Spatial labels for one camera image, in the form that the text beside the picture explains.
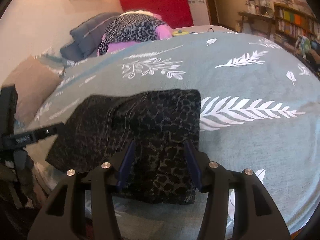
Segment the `dark leopard print pants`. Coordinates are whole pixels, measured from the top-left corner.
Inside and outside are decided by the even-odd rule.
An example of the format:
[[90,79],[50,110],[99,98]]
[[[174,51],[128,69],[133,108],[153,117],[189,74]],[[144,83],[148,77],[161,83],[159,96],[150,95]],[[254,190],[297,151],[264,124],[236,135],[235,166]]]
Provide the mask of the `dark leopard print pants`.
[[195,89],[92,95],[71,114],[46,161],[59,171],[90,171],[133,141],[135,159],[118,196],[151,204],[195,201],[184,141],[199,146],[201,96]]

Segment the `wooden bookshelf with books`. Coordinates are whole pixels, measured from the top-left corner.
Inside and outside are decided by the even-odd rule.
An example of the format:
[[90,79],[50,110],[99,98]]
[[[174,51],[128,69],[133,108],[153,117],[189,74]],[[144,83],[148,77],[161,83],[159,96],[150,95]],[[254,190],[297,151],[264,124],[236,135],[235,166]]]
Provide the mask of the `wooden bookshelf with books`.
[[291,53],[299,53],[296,45],[302,36],[311,41],[319,38],[319,22],[315,17],[282,3],[274,3],[274,41]]

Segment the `dark wooden side table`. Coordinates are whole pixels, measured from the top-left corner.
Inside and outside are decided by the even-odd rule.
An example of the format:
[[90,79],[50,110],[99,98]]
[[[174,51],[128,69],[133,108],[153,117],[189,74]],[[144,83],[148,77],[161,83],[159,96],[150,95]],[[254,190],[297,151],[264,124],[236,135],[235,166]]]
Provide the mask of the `dark wooden side table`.
[[265,22],[267,24],[267,32],[261,31],[261,33],[265,34],[267,39],[270,38],[272,25],[275,23],[274,18],[264,16],[264,15],[252,14],[252,13],[244,12],[244,11],[239,11],[238,15],[241,17],[241,20],[240,20],[240,32],[241,33],[244,29],[244,23],[248,23],[250,30],[254,31],[256,29],[252,26],[252,24],[255,24],[256,21],[261,21],[261,22]]

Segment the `dark grey quilted pillow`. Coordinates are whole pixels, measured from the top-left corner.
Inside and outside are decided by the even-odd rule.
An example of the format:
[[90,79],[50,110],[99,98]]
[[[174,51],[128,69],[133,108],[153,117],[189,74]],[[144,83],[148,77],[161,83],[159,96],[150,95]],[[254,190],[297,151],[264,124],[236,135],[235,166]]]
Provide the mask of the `dark grey quilted pillow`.
[[73,41],[60,48],[61,56],[74,62],[96,57],[105,29],[119,15],[118,12],[103,12],[72,29],[69,33]]

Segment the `yellow blue toy pot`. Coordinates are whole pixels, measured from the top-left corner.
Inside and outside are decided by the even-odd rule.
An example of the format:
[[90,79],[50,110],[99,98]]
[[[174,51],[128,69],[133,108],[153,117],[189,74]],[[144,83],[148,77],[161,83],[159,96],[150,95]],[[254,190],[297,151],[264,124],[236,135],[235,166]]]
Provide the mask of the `yellow blue toy pot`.
[[177,37],[177,36],[183,36],[183,35],[189,35],[190,33],[186,30],[174,30],[172,32],[172,36]]

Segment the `red headboard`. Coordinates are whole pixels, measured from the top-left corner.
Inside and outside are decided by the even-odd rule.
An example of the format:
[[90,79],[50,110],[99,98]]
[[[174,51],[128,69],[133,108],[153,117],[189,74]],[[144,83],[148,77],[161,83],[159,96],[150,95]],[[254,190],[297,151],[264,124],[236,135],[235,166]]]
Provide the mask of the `red headboard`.
[[119,0],[123,11],[146,10],[162,17],[173,29],[194,25],[188,0]]

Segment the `brown cardboard box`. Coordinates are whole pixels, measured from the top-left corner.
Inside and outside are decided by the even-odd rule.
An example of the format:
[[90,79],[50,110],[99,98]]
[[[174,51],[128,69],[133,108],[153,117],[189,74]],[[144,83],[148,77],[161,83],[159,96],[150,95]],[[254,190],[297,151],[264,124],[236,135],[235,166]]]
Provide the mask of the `brown cardboard box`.
[[28,126],[61,81],[49,66],[31,55],[20,62],[2,83],[3,87],[14,85],[16,88],[18,99],[15,119]]

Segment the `grey leaf print bedspread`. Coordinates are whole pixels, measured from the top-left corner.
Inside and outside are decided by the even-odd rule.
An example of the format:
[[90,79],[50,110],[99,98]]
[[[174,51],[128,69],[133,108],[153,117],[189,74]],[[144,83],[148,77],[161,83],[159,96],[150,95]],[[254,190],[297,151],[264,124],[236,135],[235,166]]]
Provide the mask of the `grey leaf print bedspread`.
[[201,94],[200,150],[233,171],[252,169],[289,232],[319,203],[319,80],[263,38],[228,31],[146,42],[66,70],[31,129],[66,121],[92,94]]

